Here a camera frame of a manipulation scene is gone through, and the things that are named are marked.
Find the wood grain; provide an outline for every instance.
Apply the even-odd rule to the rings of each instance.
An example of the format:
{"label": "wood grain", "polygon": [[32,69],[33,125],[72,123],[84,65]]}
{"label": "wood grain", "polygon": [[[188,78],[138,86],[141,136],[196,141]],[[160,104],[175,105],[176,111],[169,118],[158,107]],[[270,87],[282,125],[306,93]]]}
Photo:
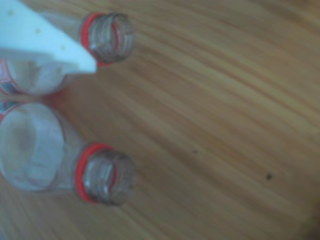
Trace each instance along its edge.
{"label": "wood grain", "polygon": [[25,2],[132,18],[130,59],[44,101],[138,180],[120,208],[2,180],[8,240],[297,239],[320,202],[318,0]]}

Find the bottle neck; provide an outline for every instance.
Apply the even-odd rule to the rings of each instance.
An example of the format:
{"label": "bottle neck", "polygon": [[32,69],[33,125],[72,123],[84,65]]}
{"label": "bottle neck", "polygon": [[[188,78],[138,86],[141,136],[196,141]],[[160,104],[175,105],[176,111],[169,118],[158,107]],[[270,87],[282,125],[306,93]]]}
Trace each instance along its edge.
{"label": "bottle neck", "polygon": [[82,45],[100,67],[122,61],[132,53],[135,33],[126,15],[93,13],[83,21],[80,32]]}
{"label": "bottle neck", "polygon": [[129,197],[134,178],[134,165],[128,156],[98,143],[78,159],[75,188],[88,202],[120,205]]}

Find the wooden surface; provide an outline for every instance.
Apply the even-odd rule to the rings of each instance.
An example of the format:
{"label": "wooden surface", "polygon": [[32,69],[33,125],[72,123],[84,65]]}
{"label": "wooden surface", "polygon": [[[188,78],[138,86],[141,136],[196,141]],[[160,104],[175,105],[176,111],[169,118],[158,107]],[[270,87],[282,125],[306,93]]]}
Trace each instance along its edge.
{"label": "wooden surface", "polygon": [[120,11],[124,63],[44,101],[134,158],[121,208],[34,196],[2,180],[7,240],[293,240],[320,202],[318,0],[25,0]]}

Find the white object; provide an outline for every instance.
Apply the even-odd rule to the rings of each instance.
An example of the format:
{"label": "white object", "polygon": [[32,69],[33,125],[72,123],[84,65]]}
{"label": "white object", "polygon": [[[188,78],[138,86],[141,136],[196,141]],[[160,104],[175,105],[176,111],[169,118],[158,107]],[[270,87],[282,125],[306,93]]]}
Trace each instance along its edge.
{"label": "white object", "polygon": [[90,53],[18,0],[0,1],[0,59],[47,63],[62,74],[95,73]]}

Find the plastic bottle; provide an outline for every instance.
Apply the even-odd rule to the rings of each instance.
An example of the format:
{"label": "plastic bottle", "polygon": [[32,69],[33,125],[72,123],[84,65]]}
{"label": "plastic bottle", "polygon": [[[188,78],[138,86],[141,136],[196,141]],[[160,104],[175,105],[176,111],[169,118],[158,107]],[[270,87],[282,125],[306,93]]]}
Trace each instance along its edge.
{"label": "plastic bottle", "polygon": [[[124,14],[96,12],[85,18],[58,12],[39,14],[81,43],[96,59],[98,67],[126,59],[134,48],[134,29]],[[0,91],[7,95],[46,95],[60,90],[70,80],[71,76],[66,77],[61,66],[50,62],[39,67],[33,61],[0,59]]]}
{"label": "plastic bottle", "polygon": [[0,102],[0,146],[1,173],[25,191],[74,190],[85,201],[119,205],[133,188],[127,155],[87,142],[41,103]]}

